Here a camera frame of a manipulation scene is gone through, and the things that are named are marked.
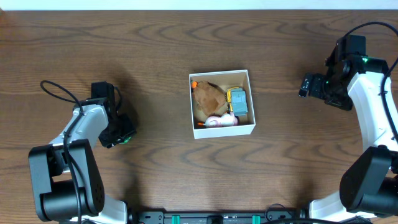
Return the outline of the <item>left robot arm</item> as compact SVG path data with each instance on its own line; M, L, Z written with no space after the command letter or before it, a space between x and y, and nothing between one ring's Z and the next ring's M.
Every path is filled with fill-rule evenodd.
M108 82L91 85L91 96L74 104L65 129L28 155L35 211L43 222L133 223L126 202L104 192L93 154L97 142L105 148L127 143L136 128L127 114L119 114L120 91Z

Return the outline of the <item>brown plush toy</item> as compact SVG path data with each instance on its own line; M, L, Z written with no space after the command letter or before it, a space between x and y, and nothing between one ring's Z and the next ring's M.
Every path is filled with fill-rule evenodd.
M192 96L197 109L205 116L221 115L227 112L225 94L206 81L191 83Z

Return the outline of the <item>grey yellow toy truck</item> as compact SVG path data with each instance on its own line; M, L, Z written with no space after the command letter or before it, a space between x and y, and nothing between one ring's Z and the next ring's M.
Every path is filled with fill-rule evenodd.
M226 100L230 113L235 116L244 116L248 113L248 104L246 101L246 92L240 87L227 89Z

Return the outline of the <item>green round spinning top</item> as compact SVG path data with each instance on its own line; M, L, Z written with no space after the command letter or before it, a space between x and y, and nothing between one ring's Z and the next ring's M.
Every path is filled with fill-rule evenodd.
M120 142L120 144L127 144L131 138L132 138L131 136L126 138L123 142Z

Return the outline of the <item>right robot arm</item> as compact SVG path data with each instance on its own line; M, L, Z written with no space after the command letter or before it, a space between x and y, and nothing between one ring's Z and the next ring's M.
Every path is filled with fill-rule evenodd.
M389 69L366 55L360 35L340 38L325 60L326 74L306 73L299 96L312 96L341 110L356 110L363 153L343 174L337 192L310 202L311 219L345 222L397 215L397 109Z

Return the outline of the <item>white duck toy pink hat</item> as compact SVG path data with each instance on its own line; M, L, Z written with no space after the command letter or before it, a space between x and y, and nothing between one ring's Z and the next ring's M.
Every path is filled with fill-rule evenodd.
M206 128L237 126L238 119L235 117L234 113L225 113L222 116L210 116L205 122L199 122L197 125L204 126Z

